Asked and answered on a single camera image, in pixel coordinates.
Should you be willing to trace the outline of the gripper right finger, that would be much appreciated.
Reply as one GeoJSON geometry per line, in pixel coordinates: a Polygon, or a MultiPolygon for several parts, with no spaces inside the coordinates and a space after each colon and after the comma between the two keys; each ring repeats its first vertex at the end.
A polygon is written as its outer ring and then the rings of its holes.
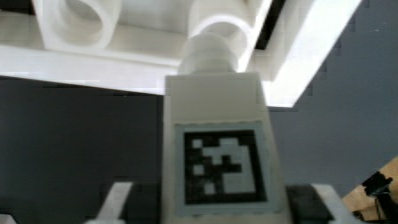
{"type": "Polygon", "coordinates": [[[285,193],[293,224],[358,224],[330,185],[289,185],[285,193]]]}

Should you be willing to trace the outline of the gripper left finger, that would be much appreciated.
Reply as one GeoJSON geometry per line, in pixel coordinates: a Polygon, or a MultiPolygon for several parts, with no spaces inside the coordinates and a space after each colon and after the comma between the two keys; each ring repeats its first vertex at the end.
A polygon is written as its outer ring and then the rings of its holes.
{"type": "Polygon", "coordinates": [[[95,218],[83,224],[126,224],[120,213],[133,185],[133,182],[115,182],[111,184],[95,218]]]}

